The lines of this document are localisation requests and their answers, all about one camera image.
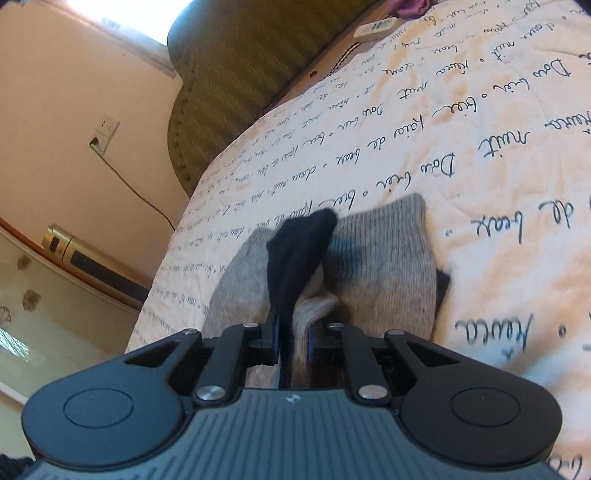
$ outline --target pink cloth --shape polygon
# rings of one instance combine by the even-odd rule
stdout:
[[[398,18],[420,17],[430,6],[430,0],[388,0],[386,3],[388,14]]]

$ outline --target electrical outlet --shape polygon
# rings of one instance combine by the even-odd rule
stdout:
[[[92,138],[92,141],[90,142],[90,147],[96,152],[98,152],[100,155],[104,155],[108,146],[109,138],[96,132],[95,136]]]
[[[110,140],[113,138],[113,135],[115,135],[115,130],[117,130],[118,126],[118,120],[115,120],[113,117],[104,114],[99,121],[99,126],[96,127],[96,132]]]

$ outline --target gold cylinder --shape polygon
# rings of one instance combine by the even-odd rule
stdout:
[[[43,248],[65,268],[94,288],[140,309],[151,280],[110,257],[56,224],[47,227]]]

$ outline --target power cord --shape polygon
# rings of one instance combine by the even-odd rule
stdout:
[[[166,221],[168,222],[168,224],[170,225],[170,228],[174,230],[176,230],[176,228],[174,227],[173,223],[170,221],[170,219],[162,212],[162,210],[160,210],[158,207],[154,206],[152,203],[150,203],[148,200],[146,200],[144,197],[142,197],[129,183],[127,183],[127,181],[119,174],[119,172],[117,170],[115,170],[111,164],[109,164],[109,162],[107,161],[107,159],[105,157],[103,157],[103,155],[101,155],[101,153],[95,149],[95,145],[98,144],[99,139],[94,137],[91,141],[90,141],[90,149],[96,153],[99,158],[105,163],[105,165],[107,165],[107,167],[109,167],[113,173],[115,173],[115,175],[117,175],[119,177],[119,179],[125,183],[125,185],[127,185],[127,187],[133,192],[135,193],[138,198],[140,200],[142,200],[144,203],[147,203],[149,206],[151,206],[154,210],[156,210],[160,215],[162,215],[164,218],[166,218]]]

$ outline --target white quilt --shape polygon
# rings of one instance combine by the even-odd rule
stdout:
[[[405,24],[215,159],[128,348],[200,328],[257,226],[419,192],[452,277],[433,340],[550,390],[564,416],[550,465],[587,480],[589,52],[591,20],[570,0],[454,0]]]

